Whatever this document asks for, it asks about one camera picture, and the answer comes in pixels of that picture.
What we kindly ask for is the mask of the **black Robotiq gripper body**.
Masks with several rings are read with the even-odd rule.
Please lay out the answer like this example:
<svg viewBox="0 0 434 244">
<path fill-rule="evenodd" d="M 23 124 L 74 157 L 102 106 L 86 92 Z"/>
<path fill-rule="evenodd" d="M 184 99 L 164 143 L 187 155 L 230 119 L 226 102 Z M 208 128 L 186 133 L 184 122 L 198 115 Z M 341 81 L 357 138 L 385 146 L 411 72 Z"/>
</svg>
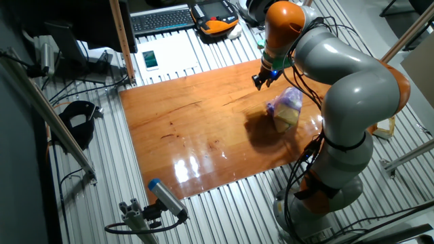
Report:
<svg viewBox="0 0 434 244">
<path fill-rule="evenodd" d="M 282 74 L 281 70 L 269 70 L 264 66 L 260 67 L 259 79 L 262 82 L 270 80 L 271 82 L 277 80 Z"/>
</svg>

